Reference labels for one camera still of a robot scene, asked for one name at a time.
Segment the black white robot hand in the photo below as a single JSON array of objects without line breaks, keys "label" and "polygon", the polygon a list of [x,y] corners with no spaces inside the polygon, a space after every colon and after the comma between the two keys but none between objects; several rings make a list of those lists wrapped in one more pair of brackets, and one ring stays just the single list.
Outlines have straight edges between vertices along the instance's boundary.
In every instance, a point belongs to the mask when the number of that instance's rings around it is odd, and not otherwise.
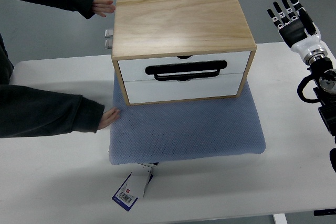
[{"label": "black white robot hand", "polygon": [[327,57],[327,50],[321,43],[320,31],[300,1],[281,1],[284,8],[273,2],[277,13],[272,9],[268,9],[267,13],[290,50],[299,54],[307,66]]}]

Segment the person's hand on cabinet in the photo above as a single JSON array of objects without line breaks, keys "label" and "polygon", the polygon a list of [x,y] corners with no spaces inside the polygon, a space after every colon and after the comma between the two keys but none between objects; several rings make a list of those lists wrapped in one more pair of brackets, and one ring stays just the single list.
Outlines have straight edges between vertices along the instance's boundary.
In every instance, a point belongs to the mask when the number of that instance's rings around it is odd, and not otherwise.
[{"label": "person's hand on cabinet", "polygon": [[113,0],[93,0],[91,5],[91,11],[95,15],[105,18],[107,14],[115,12],[116,7],[113,4]]}]

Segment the dark sleeve forearm lower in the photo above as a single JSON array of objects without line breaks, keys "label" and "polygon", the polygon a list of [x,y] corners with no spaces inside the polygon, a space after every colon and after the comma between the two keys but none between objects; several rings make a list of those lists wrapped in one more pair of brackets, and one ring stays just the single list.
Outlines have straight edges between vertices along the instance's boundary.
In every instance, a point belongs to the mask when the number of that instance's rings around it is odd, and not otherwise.
[{"label": "dark sleeve forearm lower", "polygon": [[1,137],[96,132],[108,125],[104,105],[81,95],[10,84],[13,65],[1,45]]}]

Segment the person's hand on cushion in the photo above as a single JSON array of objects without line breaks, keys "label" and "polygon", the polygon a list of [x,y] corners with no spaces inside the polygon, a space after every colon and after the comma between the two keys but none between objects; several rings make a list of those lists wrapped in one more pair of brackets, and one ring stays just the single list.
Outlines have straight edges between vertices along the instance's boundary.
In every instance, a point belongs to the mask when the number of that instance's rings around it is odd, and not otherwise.
[{"label": "person's hand on cushion", "polygon": [[116,107],[111,108],[107,112],[103,113],[98,130],[105,129],[120,117],[120,110]]}]

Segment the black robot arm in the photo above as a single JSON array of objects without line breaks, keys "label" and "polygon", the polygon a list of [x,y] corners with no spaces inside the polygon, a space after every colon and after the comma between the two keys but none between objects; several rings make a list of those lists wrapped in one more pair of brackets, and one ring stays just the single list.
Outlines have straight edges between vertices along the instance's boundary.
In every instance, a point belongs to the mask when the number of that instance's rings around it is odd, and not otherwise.
[{"label": "black robot arm", "polygon": [[[308,68],[310,74],[304,77],[297,87],[298,97],[306,103],[320,103],[319,114],[328,132],[335,136],[335,69],[332,61],[325,57],[313,62]],[[306,98],[303,91],[306,85],[314,81],[315,99]]]}]

